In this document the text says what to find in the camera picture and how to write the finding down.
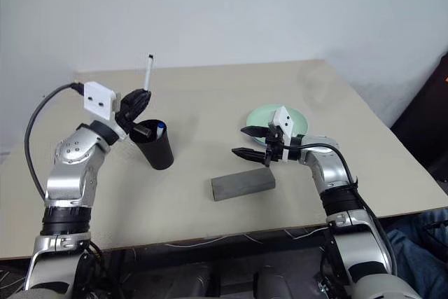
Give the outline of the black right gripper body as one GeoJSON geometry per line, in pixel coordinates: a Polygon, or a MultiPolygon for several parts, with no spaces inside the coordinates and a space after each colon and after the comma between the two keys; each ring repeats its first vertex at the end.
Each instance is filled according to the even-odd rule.
{"type": "Polygon", "coordinates": [[[273,123],[269,123],[267,129],[268,131],[265,137],[266,151],[264,165],[269,167],[272,161],[277,162],[283,157],[284,133],[279,126],[276,126],[273,123]]]}

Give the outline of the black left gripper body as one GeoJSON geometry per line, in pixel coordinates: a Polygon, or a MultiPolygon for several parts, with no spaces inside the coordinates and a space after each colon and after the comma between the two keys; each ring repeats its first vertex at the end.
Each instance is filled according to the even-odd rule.
{"type": "Polygon", "coordinates": [[[124,97],[120,101],[120,109],[115,113],[115,121],[125,132],[130,132],[134,127],[134,105],[132,99],[124,97]]]}

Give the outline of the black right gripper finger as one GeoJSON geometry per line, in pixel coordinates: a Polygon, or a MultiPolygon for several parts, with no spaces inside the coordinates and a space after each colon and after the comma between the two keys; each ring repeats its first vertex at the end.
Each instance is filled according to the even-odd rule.
{"type": "Polygon", "coordinates": [[[244,134],[249,135],[250,137],[266,137],[270,133],[270,129],[268,127],[262,126],[246,126],[240,129],[244,134]]]}
{"type": "Polygon", "coordinates": [[[248,160],[251,162],[257,162],[257,163],[261,163],[261,164],[265,163],[265,152],[256,151],[251,148],[244,148],[244,147],[233,148],[231,151],[236,156],[238,156],[244,160],[248,160]]]}

